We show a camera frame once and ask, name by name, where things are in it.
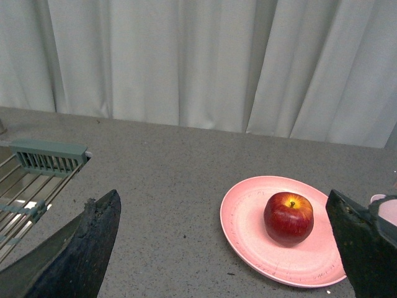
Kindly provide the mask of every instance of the pink cup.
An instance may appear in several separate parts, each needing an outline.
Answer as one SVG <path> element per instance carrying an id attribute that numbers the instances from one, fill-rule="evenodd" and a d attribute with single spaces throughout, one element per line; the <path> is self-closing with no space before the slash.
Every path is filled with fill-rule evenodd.
<path id="1" fill-rule="evenodd" d="M 384 194 L 376 194 L 371 197 L 371 203 L 373 201 L 383 199 L 384 197 L 386 197 Z M 378 215 L 397 226 L 397 200 L 390 200 L 382 203 L 379 206 Z"/>

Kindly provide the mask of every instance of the white curtain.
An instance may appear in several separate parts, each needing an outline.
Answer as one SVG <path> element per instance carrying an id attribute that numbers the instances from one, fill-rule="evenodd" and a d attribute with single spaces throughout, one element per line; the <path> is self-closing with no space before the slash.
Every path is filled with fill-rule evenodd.
<path id="1" fill-rule="evenodd" d="M 0 106 L 397 148 L 394 0 L 0 1 Z"/>

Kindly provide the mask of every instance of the gray countertop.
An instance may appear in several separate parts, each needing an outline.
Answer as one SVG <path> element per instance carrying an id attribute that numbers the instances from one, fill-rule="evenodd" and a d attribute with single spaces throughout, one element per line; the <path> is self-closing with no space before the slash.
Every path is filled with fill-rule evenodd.
<path id="1" fill-rule="evenodd" d="M 284 176 L 368 205 L 395 194 L 397 152 L 243 133 L 0 108 L 1 140 L 88 146 L 93 157 L 1 269 L 116 189 L 120 227 L 99 297 L 353 297 L 347 279 L 324 288 L 279 284 L 237 256 L 220 223 L 224 195 L 253 176 Z"/>

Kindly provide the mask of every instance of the red apple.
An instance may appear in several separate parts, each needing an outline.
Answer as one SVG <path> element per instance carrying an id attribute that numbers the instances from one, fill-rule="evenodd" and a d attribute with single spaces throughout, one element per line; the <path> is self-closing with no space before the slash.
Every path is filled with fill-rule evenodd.
<path id="1" fill-rule="evenodd" d="M 267 202 L 264 220 L 266 231 L 273 240 L 284 246 L 293 246 L 311 233 L 313 207 L 299 194 L 278 192 Z"/>

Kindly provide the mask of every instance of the dish rack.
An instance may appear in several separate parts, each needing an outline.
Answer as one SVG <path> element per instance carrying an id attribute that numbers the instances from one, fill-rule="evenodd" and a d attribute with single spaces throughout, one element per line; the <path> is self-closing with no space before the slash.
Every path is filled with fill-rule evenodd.
<path id="1" fill-rule="evenodd" d="M 87 163 L 87 147 L 20 139 L 0 164 L 0 262 Z"/>

